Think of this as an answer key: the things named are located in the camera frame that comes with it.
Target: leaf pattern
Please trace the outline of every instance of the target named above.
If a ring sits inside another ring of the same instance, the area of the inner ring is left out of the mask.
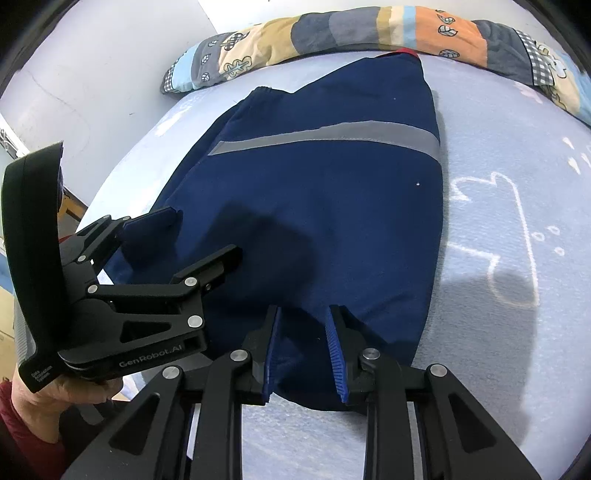
[[[458,52],[456,52],[455,50],[452,50],[450,48],[446,48],[445,50],[442,50],[441,52],[439,52],[439,56],[445,57],[447,59],[456,59],[460,56],[460,54]]]
[[[450,23],[454,23],[456,21],[456,19],[453,17],[444,17],[442,15],[438,15],[438,17],[439,17],[439,20],[441,20],[446,25],[449,25]]]
[[[223,66],[224,72],[222,75],[234,78],[236,75],[247,72],[250,67],[252,67],[252,58],[246,56],[242,60],[236,59],[232,63],[226,63]]]
[[[448,27],[447,25],[441,25],[437,31],[446,37],[455,37],[457,35],[457,30],[454,30],[452,27]]]
[[[247,38],[248,34],[250,32],[247,32],[246,35],[244,33],[240,33],[240,32],[236,32],[232,35],[230,35],[226,41],[224,43],[222,43],[223,45],[223,49],[226,51],[230,51],[231,49],[234,48],[234,46],[241,40],[244,40],[245,38]]]

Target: metal pivot screw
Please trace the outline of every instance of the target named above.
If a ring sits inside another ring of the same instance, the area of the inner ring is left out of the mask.
[[[230,353],[230,358],[235,362],[242,362],[248,358],[248,352],[246,350],[234,350]]]
[[[172,380],[173,378],[177,378],[180,372],[178,367],[166,367],[162,370],[162,376],[167,380]]]
[[[366,348],[363,350],[362,355],[366,360],[377,360],[379,358],[379,350],[377,348]]]
[[[431,375],[434,375],[435,377],[445,377],[447,375],[447,368],[443,365],[431,365],[429,370],[431,371]]]
[[[191,315],[187,320],[187,323],[191,328],[199,328],[203,325],[203,319],[199,315]]]

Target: red sleeve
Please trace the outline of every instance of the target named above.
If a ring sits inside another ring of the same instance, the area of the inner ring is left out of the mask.
[[[0,417],[4,425],[39,478],[59,480],[67,468],[62,442],[47,443],[35,437],[14,410],[11,393],[11,382],[0,384]]]

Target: fabric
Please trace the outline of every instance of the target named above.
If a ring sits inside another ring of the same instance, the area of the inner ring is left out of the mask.
[[[64,445],[62,442],[47,443],[35,437],[14,410],[11,392],[11,382],[0,384],[0,419],[38,477],[41,480],[58,480],[67,466]]]
[[[314,53],[399,47],[462,61],[525,85],[539,86],[556,105],[591,125],[591,82],[566,53],[551,53],[527,33],[506,25],[402,5],[310,13],[218,34],[188,49],[166,72],[161,91],[197,90]],[[566,66],[566,82],[557,78],[557,58]]]
[[[542,59],[542,55],[540,55],[538,47],[536,46],[533,38],[531,38],[527,33],[523,33],[522,31],[515,31],[517,32],[519,38],[523,42],[525,50],[527,51],[527,55],[530,58],[531,74],[533,78],[532,85],[553,85],[554,79],[552,78],[550,68]]]
[[[511,27],[488,20],[474,20],[474,23],[486,40],[487,68],[494,72],[505,71],[507,78],[531,85],[530,58],[517,32]]]
[[[375,141],[375,131],[208,153],[221,142],[370,121],[404,124],[439,142],[416,56],[359,60],[295,93],[257,88],[210,127],[156,201],[154,209],[183,213],[176,243],[143,264],[130,265],[119,251],[107,273],[115,283],[166,283],[186,265],[239,245],[242,265],[203,300],[206,353],[240,347],[277,304],[277,391],[310,408],[342,409],[324,332],[329,305],[347,305],[372,346],[410,364],[441,235],[440,164],[394,140]]]

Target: white wall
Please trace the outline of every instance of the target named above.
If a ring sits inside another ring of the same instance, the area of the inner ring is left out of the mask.
[[[88,205],[178,101],[159,91],[166,70],[214,33],[197,0],[80,0],[12,78],[0,112],[30,150],[64,140],[65,184]]]
[[[443,9],[466,20],[485,19],[503,23],[526,32],[549,47],[558,47],[558,43],[534,16],[513,0],[200,0],[200,3],[219,33],[308,12],[330,12],[372,5],[421,5]]]

